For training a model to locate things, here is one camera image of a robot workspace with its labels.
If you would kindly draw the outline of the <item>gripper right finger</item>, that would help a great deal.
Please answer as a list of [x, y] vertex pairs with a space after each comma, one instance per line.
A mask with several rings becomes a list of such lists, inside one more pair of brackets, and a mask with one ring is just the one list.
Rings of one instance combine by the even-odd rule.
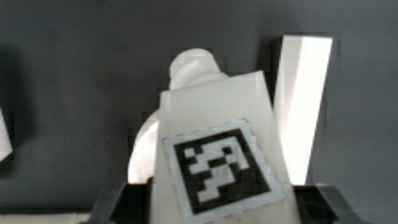
[[334, 185], [295, 185], [293, 192], [302, 224], [372, 224], [361, 219]]

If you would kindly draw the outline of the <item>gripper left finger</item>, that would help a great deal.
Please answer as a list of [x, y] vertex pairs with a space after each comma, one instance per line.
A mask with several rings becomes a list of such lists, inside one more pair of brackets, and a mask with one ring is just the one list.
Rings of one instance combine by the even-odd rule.
[[151, 183], [110, 185], [98, 197], [87, 224], [150, 224]]

